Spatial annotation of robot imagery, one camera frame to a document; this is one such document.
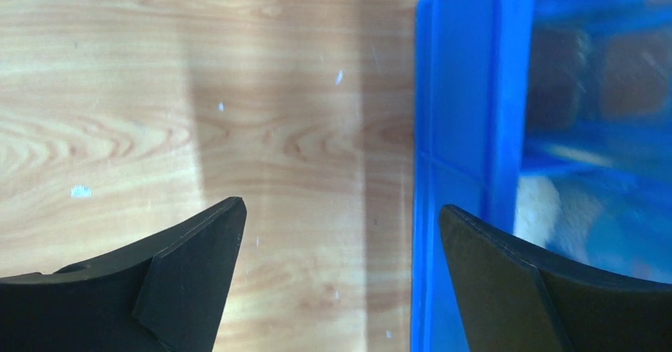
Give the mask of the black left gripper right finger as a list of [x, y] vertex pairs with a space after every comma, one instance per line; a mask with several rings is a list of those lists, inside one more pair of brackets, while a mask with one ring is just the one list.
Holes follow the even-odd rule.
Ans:
[[670, 285], [565, 258], [455, 205], [440, 233], [470, 350], [670, 350]]

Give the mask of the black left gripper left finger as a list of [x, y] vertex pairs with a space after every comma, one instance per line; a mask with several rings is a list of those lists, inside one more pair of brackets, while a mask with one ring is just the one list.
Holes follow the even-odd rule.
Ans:
[[4, 351], [210, 351], [246, 223], [229, 197], [52, 274], [1, 280]]

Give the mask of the blue plastic divided bin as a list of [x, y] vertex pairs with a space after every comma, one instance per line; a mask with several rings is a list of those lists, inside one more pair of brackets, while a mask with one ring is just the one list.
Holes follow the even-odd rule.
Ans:
[[414, 351], [472, 351], [441, 241], [446, 205], [514, 235], [519, 178], [545, 176], [607, 189], [671, 214], [671, 106], [660, 121], [576, 121], [563, 131], [527, 131], [538, 26], [594, 36], [671, 31], [671, 0], [419, 1]]

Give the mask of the black lid seasoning jar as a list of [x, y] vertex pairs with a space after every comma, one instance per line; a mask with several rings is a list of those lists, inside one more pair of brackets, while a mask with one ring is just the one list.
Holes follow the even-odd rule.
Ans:
[[563, 178], [523, 176], [514, 235], [576, 262], [648, 281], [671, 281], [671, 214]]

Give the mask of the sauce bottle yellow cap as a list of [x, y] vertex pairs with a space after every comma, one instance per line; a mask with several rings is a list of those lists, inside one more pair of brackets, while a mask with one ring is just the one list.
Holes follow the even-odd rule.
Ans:
[[671, 31], [594, 36], [538, 26], [526, 101], [529, 132], [563, 131], [576, 121], [660, 121], [671, 106]]

